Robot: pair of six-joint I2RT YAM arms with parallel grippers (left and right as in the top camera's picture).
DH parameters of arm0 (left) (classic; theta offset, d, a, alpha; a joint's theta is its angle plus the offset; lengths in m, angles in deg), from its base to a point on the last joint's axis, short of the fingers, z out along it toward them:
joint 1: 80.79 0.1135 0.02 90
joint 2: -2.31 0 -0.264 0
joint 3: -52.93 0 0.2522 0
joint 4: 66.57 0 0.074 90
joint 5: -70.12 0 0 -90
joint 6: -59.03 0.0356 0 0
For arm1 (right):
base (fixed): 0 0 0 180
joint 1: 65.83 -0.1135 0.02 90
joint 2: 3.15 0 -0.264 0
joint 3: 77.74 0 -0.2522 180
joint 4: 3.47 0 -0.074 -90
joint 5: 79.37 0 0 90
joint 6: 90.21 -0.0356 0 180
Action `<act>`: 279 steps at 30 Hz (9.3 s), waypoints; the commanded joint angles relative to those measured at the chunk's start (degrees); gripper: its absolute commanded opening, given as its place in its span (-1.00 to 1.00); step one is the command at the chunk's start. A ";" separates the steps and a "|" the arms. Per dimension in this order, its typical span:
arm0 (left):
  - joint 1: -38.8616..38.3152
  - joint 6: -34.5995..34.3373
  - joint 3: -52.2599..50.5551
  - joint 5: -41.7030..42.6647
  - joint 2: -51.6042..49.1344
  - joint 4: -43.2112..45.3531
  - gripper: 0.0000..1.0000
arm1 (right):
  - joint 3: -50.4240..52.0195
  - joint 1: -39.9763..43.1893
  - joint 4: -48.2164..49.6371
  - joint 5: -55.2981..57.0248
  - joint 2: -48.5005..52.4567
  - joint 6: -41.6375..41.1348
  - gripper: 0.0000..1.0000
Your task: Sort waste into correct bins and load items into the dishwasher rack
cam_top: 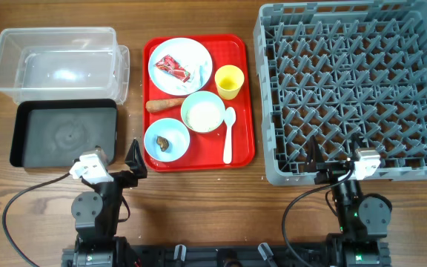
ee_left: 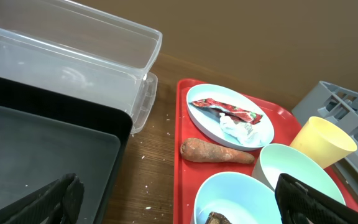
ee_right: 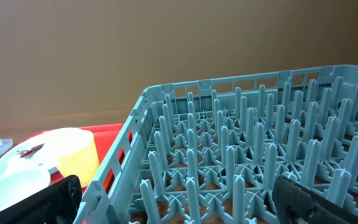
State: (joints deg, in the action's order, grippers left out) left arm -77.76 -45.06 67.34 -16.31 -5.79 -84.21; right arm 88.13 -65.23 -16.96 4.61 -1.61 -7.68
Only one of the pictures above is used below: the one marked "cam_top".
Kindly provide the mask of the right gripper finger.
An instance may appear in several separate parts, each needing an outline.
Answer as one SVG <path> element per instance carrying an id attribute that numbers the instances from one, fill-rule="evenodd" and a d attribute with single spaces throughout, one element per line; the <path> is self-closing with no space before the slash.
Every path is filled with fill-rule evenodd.
<path id="1" fill-rule="evenodd" d="M 364 147 L 364 143 L 360 139 L 360 135 L 358 133 L 353 133 L 351 135 L 351 152 L 352 152 L 351 159 L 353 161 L 358 160 L 357 149 L 363 148 L 363 147 Z"/>
<path id="2" fill-rule="evenodd" d="M 308 153 L 305 161 L 305 171 L 309 173 L 324 171 L 325 160 L 315 136 L 308 140 Z"/>

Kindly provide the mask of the small light blue bowl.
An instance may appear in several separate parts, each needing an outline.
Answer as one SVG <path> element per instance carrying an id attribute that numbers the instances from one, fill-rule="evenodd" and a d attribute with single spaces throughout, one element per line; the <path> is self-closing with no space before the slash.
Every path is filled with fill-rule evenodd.
<path id="1" fill-rule="evenodd" d="M 156 138 L 163 136 L 171 146 L 161 152 Z M 190 134 L 186 126 L 177 119 L 164 118 L 155 121 L 148 127 L 144 136 L 145 151 L 149 156 L 160 162 L 173 162 L 180 159 L 190 145 Z"/>

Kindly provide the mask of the orange carrot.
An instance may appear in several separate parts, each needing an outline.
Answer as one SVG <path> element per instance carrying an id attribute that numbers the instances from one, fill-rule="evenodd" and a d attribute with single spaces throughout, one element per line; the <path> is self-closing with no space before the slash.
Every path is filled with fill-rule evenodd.
<path id="1" fill-rule="evenodd" d="M 185 98 L 150 100 L 146 102 L 145 109 L 149 113 L 158 113 L 160 111 L 180 106 L 184 101 Z"/>

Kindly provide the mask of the white rice grains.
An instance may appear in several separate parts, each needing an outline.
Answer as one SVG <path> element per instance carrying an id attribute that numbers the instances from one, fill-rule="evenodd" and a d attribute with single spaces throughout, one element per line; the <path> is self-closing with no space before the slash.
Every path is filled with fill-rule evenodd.
<path id="1" fill-rule="evenodd" d="M 220 123 L 222 114 L 212 102 L 200 102 L 193 105 L 186 114 L 187 124 L 192 130 L 207 133 Z"/>

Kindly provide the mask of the green bowl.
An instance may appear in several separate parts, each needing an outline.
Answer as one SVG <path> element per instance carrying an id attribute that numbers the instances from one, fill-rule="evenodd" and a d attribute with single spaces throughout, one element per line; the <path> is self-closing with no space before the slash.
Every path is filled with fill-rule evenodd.
<path id="1" fill-rule="evenodd" d="M 182 106 L 181 106 L 181 118 L 182 118 L 182 121 L 185 123 L 185 125 L 189 129 L 191 129 L 191 127 L 187 124 L 186 114 L 187 114 L 188 110 L 193 105 L 195 105 L 197 103 L 200 103 L 200 102 L 212 102 L 212 103 L 215 104 L 215 106 L 218 107 L 218 109 L 220 109 L 221 114 L 222 114 L 222 118 L 221 118 L 221 121 L 218 124 L 218 126 L 214 129 L 214 130 L 216 130 L 223 123 L 223 121 L 224 121 L 225 105 L 224 105 L 224 102 L 220 99 L 219 96 L 217 96 L 215 93 L 211 93 L 209 91 L 197 91 L 195 93 L 192 93 L 190 96 L 188 96 L 185 99 L 185 101 L 182 103 Z"/>

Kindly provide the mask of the red snack wrapper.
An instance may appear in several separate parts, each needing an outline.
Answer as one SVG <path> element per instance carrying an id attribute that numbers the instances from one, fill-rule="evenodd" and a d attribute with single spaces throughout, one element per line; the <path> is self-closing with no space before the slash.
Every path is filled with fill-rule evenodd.
<path id="1" fill-rule="evenodd" d="M 155 64 L 155 67 L 177 78 L 181 82 L 187 82 L 191 77 L 191 73 L 184 69 L 171 55 L 162 57 Z"/>

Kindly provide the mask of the large light blue plate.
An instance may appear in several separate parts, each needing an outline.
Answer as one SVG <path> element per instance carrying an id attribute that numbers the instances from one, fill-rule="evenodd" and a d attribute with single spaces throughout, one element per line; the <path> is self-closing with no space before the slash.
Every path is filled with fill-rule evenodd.
<path id="1" fill-rule="evenodd" d="M 155 64 L 166 55 L 171 55 L 182 67 L 190 63 L 209 62 L 212 64 L 211 74 L 213 72 L 212 57 L 203 44 L 189 38 L 173 38 L 163 41 L 161 44 L 157 45 L 150 54 L 148 60 L 148 73 L 152 83 L 166 94 L 179 96 L 176 95 L 174 87 L 175 82 L 181 82 L 177 78 L 155 67 Z"/>

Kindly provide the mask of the white tissue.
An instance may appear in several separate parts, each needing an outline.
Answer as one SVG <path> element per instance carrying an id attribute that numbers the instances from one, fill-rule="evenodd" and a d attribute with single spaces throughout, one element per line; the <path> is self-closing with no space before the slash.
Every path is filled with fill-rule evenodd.
<path id="1" fill-rule="evenodd" d="M 212 64 L 209 62 L 190 63 L 184 66 L 190 74 L 186 82 L 175 82 L 176 95 L 187 95 L 201 89 L 208 81 L 212 71 Z"/>

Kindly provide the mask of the yellow plastic cup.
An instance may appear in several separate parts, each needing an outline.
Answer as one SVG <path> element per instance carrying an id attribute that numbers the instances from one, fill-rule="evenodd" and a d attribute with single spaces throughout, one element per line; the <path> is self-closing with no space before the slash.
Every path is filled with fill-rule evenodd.
<path id="1" fill-rule="evenodd" d="M 243 86 L 245 75 L 235 65 L 224 65 L 215 72 L 214 81 L 219 96 L 225 100 L 232 100 Z"/>

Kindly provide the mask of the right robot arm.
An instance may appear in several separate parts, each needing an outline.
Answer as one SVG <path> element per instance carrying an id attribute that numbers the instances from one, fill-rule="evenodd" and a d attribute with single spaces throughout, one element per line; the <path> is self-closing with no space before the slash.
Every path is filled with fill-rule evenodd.
<path id="1" fill-rule="evenodd" d="M 315 137 L 308 141 L 306 170 L 317 175 L 314 182 L 331 186 L 340 233 L 328 234 L 320 257 L 324 266 L 391 265 L 388 235 L 392 204 L 382 195 L 364 194 L 360 181 L 376 172 L 380 155 L 367 148 L 355 133 L 352 156 L 344 162 L 326 162 Z"/>

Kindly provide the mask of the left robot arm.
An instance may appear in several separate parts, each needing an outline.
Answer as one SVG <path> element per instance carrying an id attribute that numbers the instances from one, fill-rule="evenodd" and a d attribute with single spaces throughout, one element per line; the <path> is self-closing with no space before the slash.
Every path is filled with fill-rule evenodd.
<path id="1" fill-rule="evenodd" d="M 135 188 L 148 175 L 139 143 L 133 140 L 125 164 L 127 171 L 110 173 L 105 152 L 97 147 L 75 160 L 69 174 L 90 187 L 71 205 L 76 220 L 75 247 L 62 253 L 62 266 L 135 266 L 142 263 L 125 237 L 117 237 L 122 205 L 127 205 L 123 190 Z"/>

